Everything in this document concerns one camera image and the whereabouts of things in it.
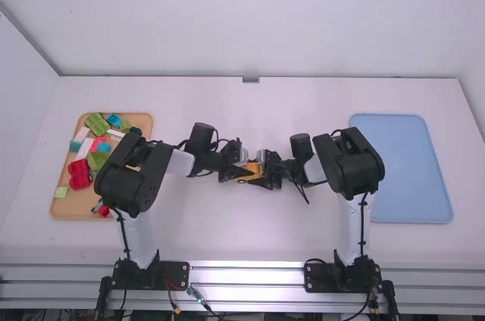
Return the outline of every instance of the black clamp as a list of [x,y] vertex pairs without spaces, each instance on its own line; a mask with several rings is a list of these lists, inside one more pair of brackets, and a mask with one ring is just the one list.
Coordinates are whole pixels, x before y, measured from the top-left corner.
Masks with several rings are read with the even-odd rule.
[[96,308],[94,313],[95,321],[102,321],[105,318],[106,300],[111,287],[111,277],[106,276],[101,279],[99,283],[99,296],[96,302]]
[[396,321],[399,318],[399,311],[396,303],[396,291],[392,281],[382,281],[382,293],[387,300],[387,314],[391,320]]

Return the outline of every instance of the toy piece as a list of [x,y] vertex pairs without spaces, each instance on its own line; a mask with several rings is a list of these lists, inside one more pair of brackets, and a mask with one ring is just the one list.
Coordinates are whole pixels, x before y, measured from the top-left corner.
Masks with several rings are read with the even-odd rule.
[[103,164],[108,160],[109,153],[106,152],[90,152],[88,154],[88,164],[91,170],[98,172]]
[[70,141],[69,142],[69,151],[71,152],[78,152],[81,148],[82,143]]
[[122,120],[120,122],[120,129],[121,129],[121,132],[123,133],[128,133],[130,131],[130,128],[131,128],[131,124],[128,123],[127,121],[125,120]]
[[102,199],[98,200],[98,203],[91,208],[92,213],[98,213],[102,217],[109,217],[109,207],[103,204]]
[[103,142],[106,142],[106,138],[105,137],[96,137],[94,139],[94,141],[92,142],[91,144],[91,147],[89,147],[89,152],[96,152],[97,150],[97,147],[98,147],[98,144],[99,143],[103,143]]
[[108,123],[110,123],[112,126],[115,126],[115,127],[119,128],[120,127],[121,118],[118,115],[116,115],[114,113],[111,113],[111,114],[109,114],[106,117],[106,121]]
[[103,136],[110,128],[109,123],[100,113],[92,113],[84,120],[84,123],[97,137]]
[[130,128],[130,133],[135,133],[139,136],[143,136],[142,130],[140,128],[137,128],[136,126],[132,126]]
[[94,139],[90,137],[87,137],[84,139],[83,144],[81,145],[81,148],[79,148],[79,151],[76,154],[76,158],[75,158],[76,161],[86,158],[93,141]]
[[89,128],[86,126],[82,126],[81,129],[79,129],[77,134],[74,136],[74,139],[69,142],[69,151],[78,152],[81,148],[81,145],[83,144],[84,139],[88,136],[88,134]]
[[67,166],[67,171],[70,173],[69,186],[72,189],[81,190],[91,185],[92,176],[86,159],[71,162]]
[[113,129],[108,129],[107,133],[111,134],[112,138],[113,136],[118,137],[118,141],[120,141],[124,137],[124,133],[118,132],[117,130],[113,130]]
[[74,162],[71,162],[69,166],[67,166],[67,171],[71,175],[75,175],[76,173],[79,173],[84,170],[89,171],[89,167],[86,159],[75,160]]
[[96,152],[109,153],[111,152],[111,146],[108,143],[101,142],[98,144],[98,147],[96,147]]
[[57,187],[54,193],[55,198],[65,198],[67,194],[67,187]]

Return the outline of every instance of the yellow object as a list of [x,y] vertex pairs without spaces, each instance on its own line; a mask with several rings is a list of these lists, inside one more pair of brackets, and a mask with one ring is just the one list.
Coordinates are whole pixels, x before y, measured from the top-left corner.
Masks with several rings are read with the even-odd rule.
[[252,179],[260,179],[263,177],[263,167],[259,162],[248,162],[245,166],[242,166],[245,170],[251,171],[254,175],[238,177],[237,182],[246,183]]

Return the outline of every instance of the pink object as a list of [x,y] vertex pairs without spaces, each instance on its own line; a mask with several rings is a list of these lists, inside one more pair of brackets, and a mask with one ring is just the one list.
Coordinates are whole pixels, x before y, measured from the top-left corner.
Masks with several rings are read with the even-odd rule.
[[89,147],[90,152],[96,152],[98,144],[101,142],[106,142],[105,137],[96,137],[94,141],[92,141],[91,147]]

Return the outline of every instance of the white object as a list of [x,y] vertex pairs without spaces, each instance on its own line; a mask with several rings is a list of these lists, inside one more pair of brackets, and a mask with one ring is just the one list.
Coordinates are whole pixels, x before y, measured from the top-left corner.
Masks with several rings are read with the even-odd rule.
[[83,140],[83,144],[81,145],[81,148],[79,148],[79,151],[76,153],[76,158],[75,158],[76,161],[86,158],[93,141],[94,139],[90,137],[87,137]]
[[319,183],[327,180],[324,169],[321,166],[320,158],[314,153],[310,160],[303,166],[306,178],[311,183]]
[[[167,173],[188,176],[192,171],[195,158],[192,154],[186,153],[179,149],[174,149],[168,162]],[[157,245],[154,240],[154,229],[152,228],[152,222],[150,213],[152,207],[146,212],[139,213],[137,217],[132,218],[128,213],[117,209],[120,212],[121,217],[124,219],[124,231],[127,237],[127,245],[130,250],[130,259],[135,262],[142,270],[146,269],[153,258],[157,254]],[[117,219],[118,215],[116,211],[110,210],[113,218]],[[120,230],[120,237],[122,244],[123,231],[120,222],[118,222],[118,229]],[[120,259],[124,259],[127,256],[123,253]]]
[[[336,252],[340,260],[346,266],[351,266],[354,260],[361,255],[368,255],[372,259],[369,252],[369,228],[371,225],[371,206],[374,200],[374,194],[360,194],[354,196],[352,200],[345,199],[341,194],[336,194],[339,202],[339,245],[336,247]],[[360,203],[364,200],[367,205],[364,206],[364,231],[363,240],[365,244],[362,247],[361,253],[361,206]]]
[[91,129],[89,129],[87,126],[81,126],[81,129],[79,129],[77,134],[74,136],[73,142],[83,143],[90,131]]
[[180,149],[174,149],[167,166],[167,173],[188,176],[192,171],[195,162],[196,158],[193,154],[181,151]]
[[[122,210],[121,217],[124,219],[124,231],[127,237],[128,249],[130,249],[130,259],[135,262],[141,270],[146,269],[153,258],[157,254],[157,246],[153,238],[152,221],[150,219],[150,211],[140,213],[137,217],[132,218],[128,213]],[[110,210],[114,219],[118,218],[116,211]],[[123,241],[123,234],[121,231],[121,224],[117,221],[117,226],[120,229],[121,244]],[[127,257],[123,253],[120,259]]]
[[113,136],[117,136],[119,138],[123,138],[124,137],[124,133],[118,132],[117,130],[114,130],[114,129],[108,129],[107,133],[108,134],[111,134]]

